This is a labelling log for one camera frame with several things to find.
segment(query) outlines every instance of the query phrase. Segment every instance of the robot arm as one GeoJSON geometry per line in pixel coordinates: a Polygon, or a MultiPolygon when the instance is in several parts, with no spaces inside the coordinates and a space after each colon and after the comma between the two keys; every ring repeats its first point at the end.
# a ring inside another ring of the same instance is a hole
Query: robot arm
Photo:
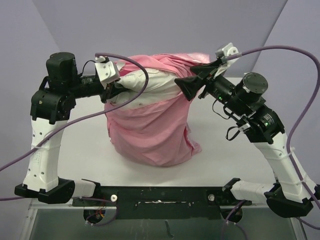
{"type": "Polygon", "coordinates": [[[38,147],[48,134],[68,122],[76,99],[99,95],[105,103],[107,99],[127,90],[115,82],[120,75],[113,62],[105,58],[96,60],[96,75],[91,76],[77,73],[72,53],[58,52],[47,60],[48,76],[31,99],[32,148],[37,148],[37,151],[30,156],[23,183],[15,187],[16,195],[38,198],[40,202],[48,204],[60,204],[71,198],[99,194],[99,183],[58,177],[63,130],[38,147]]]}
{"type": "Polygon", "coordinates": [[[297,157],[287,152],[287,134],[278,115],[265,105],[263,93],[268,89],[267,80],[255,72],[247,73],[239,84],[234,85],[222,74],[234,62],[225,61],[226,56],[238,53],[229,43],[216,52],[217,60],[209,64],[193,66],[196,76],[177,78],[175,83],[190,101],[204,87],[199,99],[211,95],[223,104],[224,113],[235,120],[238,132],[244,133],[257,147],[271,166],[275,184],[258,184],[232,179],[224,186],[237,200],[267,203],[276,214],[284,218],[302,217],[313,208],[311,195],[303,182],[320,198],[320,188],[306,174],[297,157]],[[289,156],[292,155],[301,172],[300,180],[289,156]]]}

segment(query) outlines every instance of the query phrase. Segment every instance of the folded fabric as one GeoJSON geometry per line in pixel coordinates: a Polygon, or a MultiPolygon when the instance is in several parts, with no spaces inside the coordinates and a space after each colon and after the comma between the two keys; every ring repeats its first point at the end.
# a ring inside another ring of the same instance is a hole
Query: folded fabric
{"type": "MultiPolygon", "coordinates": [[[[209,56],[178,53],[130,58],[146,68],[149,84],[131,104],[106,113],[108,134],[116,151],[129,160],[154,166],[172,166],[191,159],[201,148],[189,136],[191,102],[174,79],[193,76],[190,67],[209,63],[209,56]]],[[[130,91],[112,99],[106,109],[132,98],[145,83],[145,75],[134,64],[122,62],[120,74],[119,83],[130,91]]]]}

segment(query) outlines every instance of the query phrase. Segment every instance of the gray wall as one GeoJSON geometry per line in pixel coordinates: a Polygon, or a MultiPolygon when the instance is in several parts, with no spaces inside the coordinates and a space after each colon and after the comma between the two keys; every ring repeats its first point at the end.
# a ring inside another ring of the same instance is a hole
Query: gray wall
{"type": "MultiPolygon", "coordinates": [[[[5,0],[0,7],[0,165],[31,147],[31,96],[46,74],[46,60],[59,51],[31,1],[5,0]]],[[[28,159],[0,172],[0,198],[13,197],[28,159]]],[[[0,202],[0,239],[19,239],[30,200],[0,202]]]]}
{"type": "MultiPolygon", "coordinates": [[[[287,0],[33,0],[56,44],[81,66],[95,52],[125,56],[263,46],[287,0]]],[[[235,63],[236,76],[258,55],[235,63]]]]}
{"type": "MultiPolygon", "coordinates": [[[[289,0],[276,22],[266,45],[291,45],[305,49],[320,59],[320,1],[289,0]]],[[[304,109],[316,84],[317,70],[307,57],[285,50],[261,53],[254,69],[269,82],[267,104],[279,113],[289,132],[304,109]]],[[[320,184],[320,97],[311,106],[292,139],[296,155],[308,175],[320,184]]],[[[320,226],[319,209],[305,218],[320,226]]],[[[305,227],[308,239],[319,239],[319,231],[305,227]]]]}

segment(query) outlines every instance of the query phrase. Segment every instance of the pink cloth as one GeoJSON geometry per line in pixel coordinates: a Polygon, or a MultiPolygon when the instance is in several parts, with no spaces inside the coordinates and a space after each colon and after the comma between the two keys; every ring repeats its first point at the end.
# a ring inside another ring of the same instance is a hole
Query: pink cloth
{"type": "MultiPolygon", "coordinates": [[[[209,56],[202,53],[136,55],[130,57],[145,68],[175,73],[178,77],[190,77],[189,68],[209,63],[209,56]]],[[[125,63],[120,74],[124,76],[139,68],[125,63]]],[[[128,159],[154,166],[181,164],[201,151],[198,143],[188,136],[187,124],[191,102],[182,93],[178,96],[126,110],[106,113],[107,129],[116,151],[128,159]]],[[[105,109],[111,108],[107,103],[105,109]]]]}

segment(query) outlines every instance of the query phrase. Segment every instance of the gray floor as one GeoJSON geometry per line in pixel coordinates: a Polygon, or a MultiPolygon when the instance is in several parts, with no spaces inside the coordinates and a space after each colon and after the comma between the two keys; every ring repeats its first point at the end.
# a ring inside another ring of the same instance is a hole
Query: gray floor
{"type": "MultiPolygon", "coordinates": [[[[108,217],[114,214],[109,210],[108,217]]],[[[81,209],[39,209],[31,240],[220,240],[222,220],[193,218],[169,220],[116,220],[102,227],[85,225],[81,209]]],[[[290,219],[268,208],[244,208],[239,223],[249,240],[296,240],[290,219]]],[[[224,240],[244,240],[234,225],[226,228],[224,240]]]]}

